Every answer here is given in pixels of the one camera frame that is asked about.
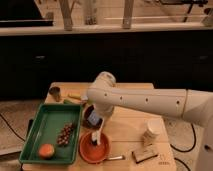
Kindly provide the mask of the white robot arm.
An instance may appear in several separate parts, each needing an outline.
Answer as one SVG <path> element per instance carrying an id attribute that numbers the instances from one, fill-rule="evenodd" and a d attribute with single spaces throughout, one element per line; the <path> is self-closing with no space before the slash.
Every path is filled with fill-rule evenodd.
<path id="1" fill-rule="evenodd" d="M 204 128 L 196 171 L 213 171 L 213 92 L 190 89 L 122 89 L 101 72 L 87 89 L 95 110 L 110 117 L 115 106 L 178 118 Z"/>

